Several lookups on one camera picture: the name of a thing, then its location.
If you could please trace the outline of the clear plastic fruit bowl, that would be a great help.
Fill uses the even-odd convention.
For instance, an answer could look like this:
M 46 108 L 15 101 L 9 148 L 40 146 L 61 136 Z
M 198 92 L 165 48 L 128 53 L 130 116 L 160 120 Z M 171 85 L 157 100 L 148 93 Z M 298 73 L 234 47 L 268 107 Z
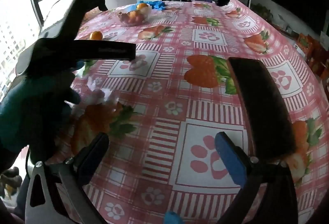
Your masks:
M 152 8 L 147 5 L 146 7 L 142 7 L 140 9 L 130 10 L 128 11 L 127 8 L 123 11 L 117 13 L 117 18 L 119 24 L 130 27 L 130 26 L 137 26 L 142 25 L 148 22 L 148 19 L 152 13 Z

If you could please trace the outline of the small orange kumquat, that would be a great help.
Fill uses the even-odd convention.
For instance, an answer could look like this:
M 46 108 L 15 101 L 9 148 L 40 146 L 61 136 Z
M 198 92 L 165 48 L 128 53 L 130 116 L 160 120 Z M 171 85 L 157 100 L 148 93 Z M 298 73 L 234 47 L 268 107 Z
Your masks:
M 90 40 L 102 40 L 103 34 L 100 31 L 94 31 L 94 32 L 90 33 L 89 39 Z

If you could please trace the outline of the blue gloves pile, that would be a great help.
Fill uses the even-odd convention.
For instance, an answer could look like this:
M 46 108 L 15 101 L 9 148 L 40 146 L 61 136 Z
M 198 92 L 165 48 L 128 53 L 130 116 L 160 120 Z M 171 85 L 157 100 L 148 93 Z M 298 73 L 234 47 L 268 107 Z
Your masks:
M 137 5 L 140 5 L 142 3 L 146 3 L 148 4 L 149 6 L 152 7 L 152 9 L 155 9 L 155 10 L 165 10 L 166 9 L 166 4 L 165 2 L 161 1 L 161 0 L 155 0 L 155 1 L 144 1 L 144 0 L 140 0 L 138 1 Z

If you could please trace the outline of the pink strawberry tablecloth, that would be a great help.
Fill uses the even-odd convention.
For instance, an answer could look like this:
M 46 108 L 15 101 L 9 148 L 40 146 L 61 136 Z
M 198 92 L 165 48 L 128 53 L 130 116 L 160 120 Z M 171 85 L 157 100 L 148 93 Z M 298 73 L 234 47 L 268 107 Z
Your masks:
M 118 11 L 84 21 L 78 39 L 137 45 L 134 61 L 99 61 L 73 88 L 82 98 L 74 127 L 55 161 L 89 143 L 87 132 L 108 131 L 107 101 L 134 110 L 130 133 L 112 139 L 84 190 L 109 223 L 161 223 L 167 211 L 185 223 L 216 223 L 239 186 L 215 150 L 225 132 L 250 147 L 243 110 L 229 74 L 229 57 L 252 58 L 268 69 L 296 132 L 287 158 L 297 193 L 298 221 L 306 223 L 328 190 L 328 101 L 317 78 L 278 31 L 241 2 L 223 7 L 167 2 L 144 25 L 126 27 Z

